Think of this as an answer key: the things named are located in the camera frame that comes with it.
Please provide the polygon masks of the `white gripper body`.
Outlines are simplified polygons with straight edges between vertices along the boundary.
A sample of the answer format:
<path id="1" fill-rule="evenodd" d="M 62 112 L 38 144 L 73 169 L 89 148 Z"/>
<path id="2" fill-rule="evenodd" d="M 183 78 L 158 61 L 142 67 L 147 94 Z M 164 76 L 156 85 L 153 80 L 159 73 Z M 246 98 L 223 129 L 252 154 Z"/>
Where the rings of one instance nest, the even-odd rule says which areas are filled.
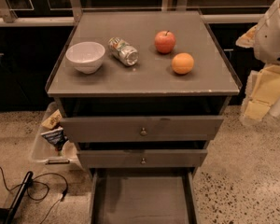
<path id="1" fill-rule="evenodd" d="M 255 57 L 280 65 L 280 12 L 265 15 L 258 23 L 254 43 Z"/>

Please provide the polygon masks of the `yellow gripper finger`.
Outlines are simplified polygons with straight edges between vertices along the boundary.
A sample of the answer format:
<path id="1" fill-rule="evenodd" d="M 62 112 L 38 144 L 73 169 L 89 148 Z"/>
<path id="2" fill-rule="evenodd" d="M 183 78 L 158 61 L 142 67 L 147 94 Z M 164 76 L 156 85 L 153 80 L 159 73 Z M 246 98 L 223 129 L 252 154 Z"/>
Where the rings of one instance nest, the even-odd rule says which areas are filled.
<path id="1" fill-rule="evenodd" d="M 248 77 L 240 121 L 244 125 L 261 122 L 266 115 L 280 116 L 280 65 L 266 64 Z"/>
<path id="2" fill-rule="evenodd" d="M 235 45 L 241 48 L 249 49 L 254 47 L 255 32 L 257 26 L 254 25 L 246 33 L 241 35 L 235 42 Z"/>

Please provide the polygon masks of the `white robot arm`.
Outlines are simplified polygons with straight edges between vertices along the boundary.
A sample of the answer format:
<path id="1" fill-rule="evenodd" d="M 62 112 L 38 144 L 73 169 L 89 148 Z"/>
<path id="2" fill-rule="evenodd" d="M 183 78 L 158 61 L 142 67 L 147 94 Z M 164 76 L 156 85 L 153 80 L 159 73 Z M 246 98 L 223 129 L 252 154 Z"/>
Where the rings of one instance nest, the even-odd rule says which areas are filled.
<path id="1" fill-rule="evenodd" d="M 280 0 L 275 0 L 258 24 L 236 40 L 242 48 L 252 48 L 256 59 L 264 63 L 252 70 L 245 87 L 240 121 L 244 125 L 261 122 L 270 114 L 280 115 Z"/>

